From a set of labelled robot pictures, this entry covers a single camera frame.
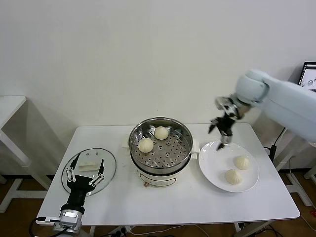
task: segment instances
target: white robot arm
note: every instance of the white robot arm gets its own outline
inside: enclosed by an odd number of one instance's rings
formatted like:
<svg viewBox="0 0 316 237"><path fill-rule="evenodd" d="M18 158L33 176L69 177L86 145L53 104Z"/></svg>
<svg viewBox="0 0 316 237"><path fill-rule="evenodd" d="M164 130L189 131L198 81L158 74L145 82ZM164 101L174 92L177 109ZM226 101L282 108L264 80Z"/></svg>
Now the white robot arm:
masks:
<svg viewBox="0 0 316 237"><path fill-rule="evenodd" d="M231 126L251 107L258 107L268 117L310 142L316 142L316 93L294 83L279 81L261 71L248 71L236 84L230 97L218 97L217 108L224 110L222 118L211 121L222 134L222 144L230 143Z"/></svg>

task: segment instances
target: white desk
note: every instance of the white desk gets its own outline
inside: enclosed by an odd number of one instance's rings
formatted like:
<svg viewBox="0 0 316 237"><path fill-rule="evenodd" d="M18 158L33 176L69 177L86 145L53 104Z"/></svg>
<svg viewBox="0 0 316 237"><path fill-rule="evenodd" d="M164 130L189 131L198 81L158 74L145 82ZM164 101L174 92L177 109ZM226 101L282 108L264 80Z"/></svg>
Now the white desk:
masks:
<svg viewBox="0 0 316 237"><path fill-rule="evenodd" d="M2 141L14 154L15 161L22 166L29 174L33 176L43 187L48 189L51 180L43 173L39 173L35 169L32 161L14 144L14 142L2 131L3 126L15 114L15 112L26 101L25 96L0 96L0 141ZM0 213L3 213L8 208L13 198L44 198L46 191L18 191L22 179L16 179L10 190L0 204ZM6 180L0 176L0 183L5 183Z"/></svg>
<svg viewBox="0 0 316 237"><path fill-rule="evenodd" d="M61 185L65 164L76 153L92 147L111 151L117 160L112 182L99 193L85 200L82 224L103 225L179 225L257 222L297 218L300 212L283 184L275 167L264 151L251 126L234 125L233 142L245 147L257 159L260 177L257 185L244 193L228 193L203 176L198 161L191 160L174 185L165 188L144 187L136 174L135 165L122 141L133 126L78 127L66 150L40 208L40 216L59 216L68 193ZM218 140L219 132L207 134L208 124L188 125L201 147ZM262 223L238 232L244 236Z"/></svg>

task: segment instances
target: laptop screen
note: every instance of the laptop screen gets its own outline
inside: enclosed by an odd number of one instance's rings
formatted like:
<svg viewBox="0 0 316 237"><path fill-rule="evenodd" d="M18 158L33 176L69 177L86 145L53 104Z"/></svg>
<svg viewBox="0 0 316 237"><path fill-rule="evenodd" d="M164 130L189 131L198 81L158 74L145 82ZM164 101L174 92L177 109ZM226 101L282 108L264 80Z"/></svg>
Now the laptop screen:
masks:
<svg viewBox="0 0 316 237"><path fill-rule="evenodd" d="M305 62L298 84L316 92L316 62Z"/></svg>

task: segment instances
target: table leg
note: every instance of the table leg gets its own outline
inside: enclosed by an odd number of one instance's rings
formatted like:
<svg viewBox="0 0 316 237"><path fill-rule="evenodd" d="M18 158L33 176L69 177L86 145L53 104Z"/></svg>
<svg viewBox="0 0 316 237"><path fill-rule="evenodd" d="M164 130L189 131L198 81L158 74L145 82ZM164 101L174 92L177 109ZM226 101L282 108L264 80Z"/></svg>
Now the table leg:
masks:
<svg viewBox="0 0 316 237"><path fill-rule="evenodd" d="M306 174L304 174L305 179L310 179L312 176L316 174L316 165L310 169Z"/></svg>
<svg viewBox="0 0 316 237"><path fill-rule="evenodd" d="M43 173L39 173L32 167L32 161L21 151L13 141L0 130L0 140L16 155L15 160L26 169L26 171L48 190L51 180Z"/></svg>
<svg viewBox="0 0 316 237"><path fill-rule="evenodd" d="M9 207L13 198L45 198L47 191L23 191L18 190L23 179L14 180L11 188L0 204L0 213L4 213Z"/></svg>
<svg viewBox="0 0 316 237"><path fill-rule="evenodd" d="M269 225L270 223L272 223L272 221L253 222L250 225L244 227L241 231L234 234L234 237L247 237L261 230L262 228Z"/></svg>
<svg viewBox="0 0 316 237"><path fill-rule="evenodd" d="M0 184L5 184L6 183L6 179L0 175Z"/></svg>
<svg viewBox="0 0 316 237"><path fill-rule="evenodd" d="M241 231L241 228L239 227L238 222L234 222L234 227L235 227L236 232Z"/></svg>
<svg viewBox="0 0 316 237"><path fill-rule="evenodd" d="M90 237L94 237L94 231L95 231L95 226L91 226L90 227L90 233L89 233Z"/></svg>
<svg viewBox="0 0 316 237"><path fill-rule="evenodd" d="M295 175L292 173L292 174L286 174L286 176L288 180L292 183L291 185L286 185L286 188L289 191L289 193L297 193L305 206L312 206L313 204L310 198L306 194L303 187L300 185L300 182L295 177Z"/></svg>
<svg viewBox="0 0 316 237"><path fill-rule="evenodd" d="M282 169L289 159L291 159L291 157L294 156L298 150L302 150L303 147L305 148L307 144L308 143L299 136L292 138L283 151L275 158L273 164L275 165L276 170L279 171Z"/></svg>
<svg viewBox="0 0 316 237"><path fill-rule="evenodd" d="M81 229L78 237L90 237L90 235L86 231Z"/></svg>

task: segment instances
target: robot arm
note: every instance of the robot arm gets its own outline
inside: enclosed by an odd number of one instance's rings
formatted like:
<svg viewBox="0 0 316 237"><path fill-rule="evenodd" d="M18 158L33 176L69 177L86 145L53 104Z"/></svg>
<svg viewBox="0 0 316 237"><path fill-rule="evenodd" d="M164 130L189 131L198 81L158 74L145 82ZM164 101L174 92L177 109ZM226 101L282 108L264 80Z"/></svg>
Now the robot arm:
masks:
<svg viewBox="0 0 316 237"><path fill-rule="evenodd" d="M296 84L252 70L238 79L235 94L218 97L215 104L224 111L222 118L211 121L209 130L218 127L221 132L222 144L218 149L231 142L232 125L251 107L258 107L300 137L316 142L316 93Z"/></svg>
<svg viewBox="0 0 316 237"><path fill-rule="evenodd" d="M58 231L53 236L77 236L80 234L81 218L84 214L84 201L86 194L93 191L95 187L100 184L104 176L104 160L102 159L98 174L94 179L81 175L75 175L78 159L81 153L78 153L76 158L71 162L70 167L66 167L66 175L68 178L67 186L71 192L69 194L67 203L60 209L59 217L38 217L33 220L29 227L29 234L32 237L36 235L32 232L32 226L36 221L44 221L46 223L54 223L53 230Z"/></svg>

